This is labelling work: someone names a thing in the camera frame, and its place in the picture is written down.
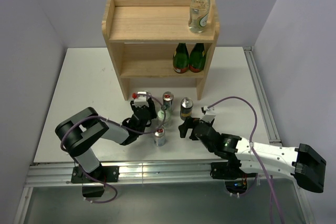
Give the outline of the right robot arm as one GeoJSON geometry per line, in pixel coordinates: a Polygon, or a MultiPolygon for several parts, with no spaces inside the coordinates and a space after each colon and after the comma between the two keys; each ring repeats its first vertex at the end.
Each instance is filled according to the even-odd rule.
{"type": "Polygon", "coordinates": [[[250,143],[249,140],[231,134],[218,133],[212,123],[188,117],[178,127],[180,137],[199,140],[205,148],[222,159],[211,163],[213,179],[236,180],[267,174],[296,181],[299,187],[313,192],[324,191],[326,160],[310,145],[281,147],[250,143]]]}

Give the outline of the clear bottle green cap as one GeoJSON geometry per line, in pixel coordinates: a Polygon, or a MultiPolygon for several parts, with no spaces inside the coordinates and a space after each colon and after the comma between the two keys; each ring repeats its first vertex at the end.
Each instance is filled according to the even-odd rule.
{"type": "Polygon", "coordinates": [[[192,0],[190,4],[190,14],[188,27],[193,33],[201,33],[204,31],[209,10],[211,6],[211,0],[192,0]]]}

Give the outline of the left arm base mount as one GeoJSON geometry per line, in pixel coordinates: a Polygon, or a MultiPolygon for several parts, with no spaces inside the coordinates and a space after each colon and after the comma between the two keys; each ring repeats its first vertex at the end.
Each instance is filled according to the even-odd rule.
{"type": "Polygon", "coordinates": [[[109,202],[110,200],[101,200],[106,189],[112,189],[115,194],[111,200],[114,200],[118,191],[110,183],[116,183],[119,179],[119,166],[100,165],[91,173],[85,172],[81,166],[75,166],[72,170],[70,182],[72,184],[82,184],[82,195],[86,200],[97,202],[109,202]]]}

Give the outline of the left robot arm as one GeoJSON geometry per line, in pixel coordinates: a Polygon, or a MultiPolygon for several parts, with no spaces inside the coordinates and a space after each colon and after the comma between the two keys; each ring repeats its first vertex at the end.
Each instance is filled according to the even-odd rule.
{"type": "Polygon", "coordinates": [[[122,146],[129,145],[145,134],[156,118],[153,97],[148,93],[137,93],[130,102],[133,114],[121,124],[100,116],[92,107],[87,107],[61,122],[55,133],[61,140],[61,149],[79,164],[83,175],[91,182],[104,177],[104,171],[95,156],[92,145],[99,138],[108,138],[122,146]]]}

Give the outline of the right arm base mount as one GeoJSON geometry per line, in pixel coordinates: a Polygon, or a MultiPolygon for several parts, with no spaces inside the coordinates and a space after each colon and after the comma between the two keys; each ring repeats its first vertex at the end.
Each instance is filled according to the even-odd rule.
{"type": "Polygon", "coordinates": [[[253,186],[257,185],[256,173],[245,173],[239,165],[229,162],[211,163],[210,176],[212,179],[223,180],[228,193],[237,197],[247,193],[253,186]]]}

